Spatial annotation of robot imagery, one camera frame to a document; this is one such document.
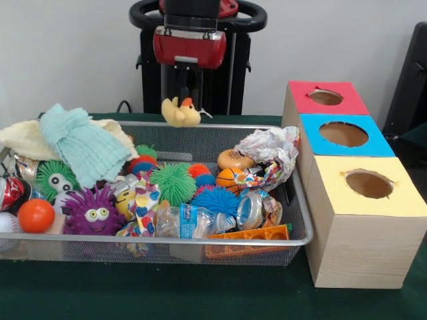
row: purple spiky toy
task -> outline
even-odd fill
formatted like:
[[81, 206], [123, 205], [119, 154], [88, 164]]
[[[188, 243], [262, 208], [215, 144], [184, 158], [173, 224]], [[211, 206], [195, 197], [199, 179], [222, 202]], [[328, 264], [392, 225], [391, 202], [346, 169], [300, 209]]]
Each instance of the purple spiky toy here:
[[64, 234], [115, 235], [124, 225], [125, 217], [113, 205], [113, 190], [106, 185], [102, 190], [84, 188], [70, 195], [63, 208], [68, 210]]

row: wire mesh basket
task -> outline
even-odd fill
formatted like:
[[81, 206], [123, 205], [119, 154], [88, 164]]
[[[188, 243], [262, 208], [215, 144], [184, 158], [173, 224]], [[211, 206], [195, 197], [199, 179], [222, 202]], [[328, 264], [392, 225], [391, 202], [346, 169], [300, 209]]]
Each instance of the wire mesh basket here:
[[[173, 128], [164, 123], [123, 122], [135, 144], [153, 146], [160, 163], [204, 163], [218, 173], [217, 156], [255, 129], [265, 126], [200, 125]], [[0, 175], [7, 175], [10, 150], [0, 151]], [[216, 265], [288, 265], [300, 246], [309, 243], [313, 227], [298, 172], [276, 189], [282, 204], [282, 223], [291, 223], [289, 240], [175, 239], [92, 235], [0, 233], [0, 241], [16, 242], [0, 259], [98, 261], [105, 263], [197, 263]]]

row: yellow duck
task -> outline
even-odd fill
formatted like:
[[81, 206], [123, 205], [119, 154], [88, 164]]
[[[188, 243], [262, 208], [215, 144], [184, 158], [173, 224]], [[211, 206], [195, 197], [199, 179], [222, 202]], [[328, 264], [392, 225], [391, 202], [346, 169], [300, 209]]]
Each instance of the yellow duck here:
[[174, 97], [172, 101], [165, 99], [161, 104], [161, 114], [171, 127], [196, 127], [201, 121], [201, 113], [212, 118], [203, 108], [201, 111], [197, 111], [191, 98], [185, 98], [181, 107], [178, 107], [177, 97]]

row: green tablecloth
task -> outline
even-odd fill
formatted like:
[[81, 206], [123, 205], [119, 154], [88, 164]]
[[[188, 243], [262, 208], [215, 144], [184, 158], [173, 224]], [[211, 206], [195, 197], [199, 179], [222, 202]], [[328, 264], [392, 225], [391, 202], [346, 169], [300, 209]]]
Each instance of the green tablecloth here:
[[427, 319], [426, 302], [425, 244], [402, 290], [316, 289], [303, 249], [287, 268], [0, 261], [2, 319]]

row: white ball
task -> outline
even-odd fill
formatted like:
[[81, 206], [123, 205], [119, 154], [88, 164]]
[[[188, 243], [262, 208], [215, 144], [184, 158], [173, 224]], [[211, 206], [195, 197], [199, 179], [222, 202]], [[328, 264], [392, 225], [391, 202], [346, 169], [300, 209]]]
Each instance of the white ball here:
[[[21, 233], [22, 230], [18, 219], [8, 212], [0, 212], [0, 232]], [[18, 242], [18, 240], [14, 239], [0, 239], [0, 251], [12, 249]]]
[[74, 191], [64, 191], [59, 193], [56, 198], [54, 198], [51, 204], [57, 215], [66, 214], [66, 212], [63, 210], [63, 206], [65, 205], [64, 201], [73, 199], [73, 197], [70, 196], [72, 193], [75, 194]]

